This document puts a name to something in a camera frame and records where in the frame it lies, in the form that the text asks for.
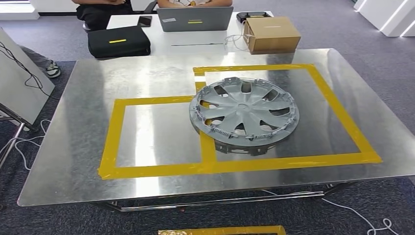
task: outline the white cable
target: white cable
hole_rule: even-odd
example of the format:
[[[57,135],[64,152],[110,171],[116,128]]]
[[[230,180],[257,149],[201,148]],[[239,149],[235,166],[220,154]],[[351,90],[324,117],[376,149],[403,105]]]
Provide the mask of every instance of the white cable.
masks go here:
[[[264,191],[264,192],[267,192],[267,193],[270,193],[270,194],[273,194],[273,195],[278,195],[278,194],[276,194],[276,193],[273,193],[273,192],[270,192],[270,191],[268,191],[268,190],[265,190],[265,189],[262,189],[261,191]],[[381,230],[389,230],[389,231],[391,231],[393,234],[395,234],[395,235],[399,235],[397,232],[395,232],[393,229],[392,229],[392,222],[391,222],[391,220],[390,219],[388,219],[388,218],[384,218],[383,219],[383,224],[385,225],[385,227],[384,228],[381,228],[381,229],[376,229],[369,221],[368,221],[368,219],[366,219],[365,217],[363,217],[363,215],[361,215],[361,214],[359,214],[355,209],[353,209],[353,208],[350,208],[350,207],[345,207],[345,206],[342,206],[342,205],[339,205],[339,204],[336,204],[336,203],[334,203],[334,202],[330,202],[329,200],[327,200],[327,199],[325,199],[325,198],[322,198],[322,200],[323,201],[325,201],[325,202],[328,202],[328,203],[330,203],[330,204],[332,204],[332,205],[334,205],[334,206],[337,206],[337,207],[341,207],[341,208],[345,208],[345,209],[349,209],[349,210],[351,210],[351,211],[353,211],[354,213],[356,213],[358,216],[360,216],[362,219],[364,219],[372,228],[371,229],[369,229],[368,231],[367,231],[367,235],[371,235],[370,234],[370,232],[372,232],[373,231],[373,234],[372,235],[376,235],[376,231],[381,231]]]
[[[227,45],[228,42],[233,42],[233,45],[235,46],[236,49],[238,50],[248,50],[248,46],[246,49],[241,49],[240,47],[238,47],[238,45],[236,45],[236,41],[238,41],[239,39],[241,39],[242,37],[247,41],[247,43],[249,43],[249,38],[253,37],[253,35],[250,34],[245,34],[244,35],[244,25],[245,25],[246,21],[242,22],[242,27],[241,27],[241,34],[233,34],[233,35],[229,35],[228,37],[225,38],[225,44]]]
[[[49,120],[42,120],[41,122],[40,122],[40,127],[42,128],[42,131],[43,131],[43,133],[46,135],[46,130],[45,130],[45,128],[43,127],[43,122],[44,121],[48,121],[48,122],[50,122]],[[32,140],[34,140],[34,139],[37,139],[37,138],[43,138],[43,137],[45,137],[44,135],[43,136],[36,136],[36,137],[33,137],[33,138],[31,138],[31,139],[28,139],[28,140],[26,140],[26,139],[23,139],[23,138],[19,138],[19,137],[16,137],[16,138],[12,138],[12,139],[10,139],[8,142],[7,142],[7,144],[0,150],[0,154],[3,152],[3,150],[13,141],[13,140],[20,140],[20,141],[17,141],[15,144],[14,144],[14,147],[15,147],[15,149],[20,153],[20,155],[22,156],[22,158],[23,158],[23,164],[24,164],[24,167],[25,167],[25,169],[26,170],[30,170],[30,168],[29,167],[27,167],[27,161],[26,161],[26,157],[24,156],[24,154],[23,154],[23,152],[22,151],[20,151],[20,149],[19,148],[17,148],[17,144],[18,143],[22,143],[22,142],[30,142],[30,143],[32,143],[32,144],[34,144],[34,145],[36,145],[36,146],[38,146],[38,147],[40,147],[40,144],[37,144],[37,143],[35,143],[35,142],[33,142]]]
[[[268,191],[268,190],[265,190],[265,189],[263,189],[263,190],[261,190],[261,191],[264,191],[264,192],[267,192],[267,193],[273,194],[273,195],[275,195],[275,196],[278,196],[278,194],[276,194],[276,193],[273,193],[273,192],[270,192],[270,191]]]

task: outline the gray carpet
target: gray carpet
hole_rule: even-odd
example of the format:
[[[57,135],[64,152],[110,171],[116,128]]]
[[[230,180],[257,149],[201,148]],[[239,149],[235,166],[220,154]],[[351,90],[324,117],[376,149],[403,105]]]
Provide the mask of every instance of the gray carpet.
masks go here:
[[[415,39],[385,37],[354,12],[353,3],[349,0],[256,0],[255,4],[252,0],[234,2],[235,11],[269,9],[276,16],[289,16],[302,34],[300,48],[337,49],[415,133]],[[0,26],[17,43],[54,60],[91,57],[87,50],[86,34],[75,17],[0,22]],[[59,64],[64,73],[62,78],[54,80],[57,84],[56,96],[62,92],[74,63]],[[55,107],[56,101],[50,100],[39,120],[51,118]],[[13,128],[1,124],[0,146],[11,136]],[[22,149],[32,162],[37,149],[29,144]],[[192,208],[186,212],[167,210],[130,214],[113,214],[87,204],[19,208],[16,200],[26,176],[22,160],[14,151],[0,171],[0,204],[6,205],[0,211],[0,235],[146,235],[156,234],[157,230],[162,229],[278,224],[284,225],[289,235],[364,235],[369,228],[352,212],[318,199]],[[238,195],[263,193],[245,192]],[[415,221],[415,193],[408,179],[360,183],[328,199],[357,209],[375,227],[383,227],[382,219],[388,217],[399,234],[415,234],[412,222]],[[378,234],[391,233],[380,231]]]

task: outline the shoe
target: shoe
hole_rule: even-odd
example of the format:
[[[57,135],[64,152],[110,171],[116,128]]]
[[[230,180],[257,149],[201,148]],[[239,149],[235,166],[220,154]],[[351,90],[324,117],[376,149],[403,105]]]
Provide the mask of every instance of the shoe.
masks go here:
[[[46,75],[48,78],[56,78],[61,75],[61,69],[53,60],[50,61],[50,65],[46,68]]]

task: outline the black phone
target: black phone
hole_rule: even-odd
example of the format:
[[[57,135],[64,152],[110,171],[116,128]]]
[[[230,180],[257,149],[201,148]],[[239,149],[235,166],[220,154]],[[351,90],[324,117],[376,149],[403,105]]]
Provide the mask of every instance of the black phone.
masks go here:
[[[140,16],[137,25],[140,25],[141,27],[150,27],[152,19],[152,16]]]

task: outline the yellow tape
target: yellow tape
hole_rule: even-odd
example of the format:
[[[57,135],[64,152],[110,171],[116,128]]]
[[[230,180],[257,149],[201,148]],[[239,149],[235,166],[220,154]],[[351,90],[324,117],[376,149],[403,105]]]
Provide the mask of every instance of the yellow tape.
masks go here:
[[[195,82],[196,92],[199,92],[203,87],[206,86],[206,82]]]
[[[158,235],[242,235],[242,234],[274,234],[285,235],[283,226],[253,226],[213,229],[161,230]]]
[[[364,163],[380,163],[381,158],[374,151],[369,141],[359,130],[353,119],[337,99],[324,78],[311,64],[292,65],[259,65],[259,66],[231,66],[231,67],[200,67],[193,68],[195,76],[204,76],[210,71],[260,71],[260,70],[298,70],[309,72],[317,87],[326,98],[340,123],[351,136],[360,153],[331,154],[319,156],[299,156],[289,158],[254,159],[242,161],[218,162],[214,139],[200,133],[201,163],[175,164],[156,166],[116,167],[116,156],[121,135],[124,110],[128,105],[145,105],[161,103],[190,102],[193,96],[173,96],[139,99],[120,99],[114,102],[114,110],[110,120],[107,141],[102,155],[101,167],[98,170],[102,179],[136,178],[153,176],[192,175],[192,174],[216,174],[240,171],[279,170],[317,166],[349,165]],[[196,90],[206,85],[205,81],[198,79],[195,83]]]
[[[125,42],[125,41],[127,41],[127,39],[121,39],[121,40],[109,41],[109,43],[121,43],[121,42]]]
[[[306,66],[308,65],[309,64],[196,67],[196,68],[193,68],[193,72],[195,76],[204,76],[206,72],[258,71],[258,70],[303,70],[303,69],[306,69]]]

